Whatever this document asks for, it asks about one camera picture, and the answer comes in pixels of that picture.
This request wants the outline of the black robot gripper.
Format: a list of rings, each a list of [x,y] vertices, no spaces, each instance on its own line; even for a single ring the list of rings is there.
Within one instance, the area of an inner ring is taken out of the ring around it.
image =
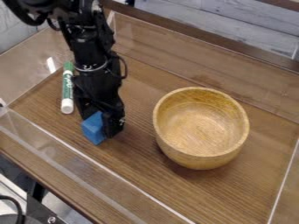
[[[118,90],[127,73],[122,73],[120,63],[126,64],[123,58],[112,55],[103,68],[80,73],[72,78],[74,99],[80,117],[86,120],[96,112],[104,112],[102,129],[106,138],[112,138],[122,132],[126,124],[124,103]]]

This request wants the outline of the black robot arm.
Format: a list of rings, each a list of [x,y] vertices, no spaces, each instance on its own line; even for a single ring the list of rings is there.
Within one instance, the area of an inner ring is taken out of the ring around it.
[[[95,117],[99,133],[114,137],[124,128],[126,106],[119,96],[127,63],[112,50],[114,31],[99,0],[3,0],[16,17],[31,26],[58,23],[74,53],[72,78],[80,117]]]

